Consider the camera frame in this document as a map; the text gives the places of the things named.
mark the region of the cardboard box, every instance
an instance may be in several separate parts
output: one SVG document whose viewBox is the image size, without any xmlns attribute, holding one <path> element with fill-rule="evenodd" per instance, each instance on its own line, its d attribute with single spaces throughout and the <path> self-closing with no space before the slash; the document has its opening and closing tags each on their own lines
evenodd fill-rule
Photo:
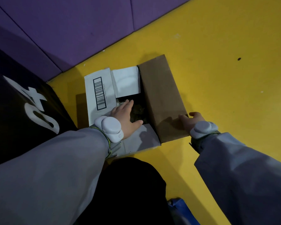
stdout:
<svg viewBox="0 0 281 225">
<path fill-rule="evenodd" d="M 121 142 L 121 148 L 113 154 L 117 156 L 133 154 L 188 136 L 178 119 L 179 114 L 187 113 L 165 55 L 137 67 L 139 74 L 135 67 L 114 71 L 107 68 L 84 78 L 89 125 L 92 125 L 97 117 L 109 115 L 117 104 L 117 95 L 140 92 L 144 96 L 148 124 Z"/>
</svg>

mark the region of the brown cardboard flap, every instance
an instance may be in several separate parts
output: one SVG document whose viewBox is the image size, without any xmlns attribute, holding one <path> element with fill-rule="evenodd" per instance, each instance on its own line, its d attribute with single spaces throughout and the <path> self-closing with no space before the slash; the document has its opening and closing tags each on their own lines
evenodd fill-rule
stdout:
<svg viewBox="0 0 281 225">
<path fill-rule="evenodd" d="M 179 114 L 186 114 L 165 55 L 139 66 L 147 107 L 161 143 L 189 136 Z"/>
</svg>

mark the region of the purple padded wall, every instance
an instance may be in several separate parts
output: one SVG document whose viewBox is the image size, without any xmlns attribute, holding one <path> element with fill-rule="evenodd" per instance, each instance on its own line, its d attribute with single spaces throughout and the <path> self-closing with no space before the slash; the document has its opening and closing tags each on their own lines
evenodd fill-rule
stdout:
<svg viewBox="0 0 281 225">
<path fill-rule="evenodd" d="M 61 72 L 1 8 L 0 49 L 44 81 Z"/>
<path fill-rule="evenodd" d="M 130 0 L 0 0 L 0 6 L 62 71 L 133 32 Z"/>
<path fill-rule="evenodd" d="M 189 0 L 131 0 L 134 30 L 158 19 Z"/>
</svg>

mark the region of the hand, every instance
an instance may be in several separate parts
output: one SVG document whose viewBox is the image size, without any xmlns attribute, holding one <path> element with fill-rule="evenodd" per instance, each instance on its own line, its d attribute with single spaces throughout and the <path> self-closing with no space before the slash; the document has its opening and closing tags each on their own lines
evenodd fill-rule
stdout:
<svg viewBox="0 0 281 225">
<path fill-rule="evenodd" d="M 179 115 L 179 119 L 182 121 L 184 129 L 188 133 L 190 133 L 190 131 L 195 127 L 196 123 L 199 121 L 205 121 L 199 112 L 190 112 L 189 116 L 192 116 L 193 118 L 186 117 L 185 115 Z"/>
<path fill-rule="evenodd" d="M 122 131 L 124 133 L 124 139 L 131 136 L 142 124 L 142 120 L 135 121 L 131 123 L 130 113 L 133 106 L 133 100 L 129 102 L 126 100 L 121 106 L 116 106 L 111 111 L 111 116 L 119 120 L 122 126 Z"/>
</svg>

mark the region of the white number print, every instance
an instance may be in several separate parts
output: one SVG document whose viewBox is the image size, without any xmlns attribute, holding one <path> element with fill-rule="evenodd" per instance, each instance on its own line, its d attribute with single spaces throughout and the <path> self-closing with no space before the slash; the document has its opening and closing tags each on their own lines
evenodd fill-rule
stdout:
<svg viewBox="0 0 281 225">
<path fill-rule="evenodd" d="M 7 82 L 11 86 L 13 86 L 16 90 L 18 90 L 22 95 L 27 97 L 35 105 L 35 106 L 32 106 L 29 103 L 25 103 L 25 105 L 24 105 L 25 112 L 26 112 L 27 116 L 30 118 L 30 120 L 32 120 L 34 123 L 36 123 L 40 126 L 50 129 L 51 131 L 58 134 L 59 133 L 59 124 L 57 123 L 57 121 L 55 119 L 53 119 L 52 117 L 49 117 L 48 115 L 45 115 L 41 112 L 41 111 L 44 111 L 41 100 L 47 101 L 46 98 L 42 94 L 38 93 L 35 90 L 35 88 L 28 87 L 29 90 L 26 90 L 25 88 L 20 86 L 17 82 L 13 81 L 12 79 L 9 79 L 6 76 L 3 76 L 3 77 L 7 80 Z M 34 114 L 34 111 L 39 113 L 40 115 L 42 115 L 46 121 L 50 122 L 53 125 L 53 127 L 51 125 L 49 125 L 47 122 L 45 122 L 44 120 L 42 120 L 41 118 L 37 117 Z"/>
</svg>

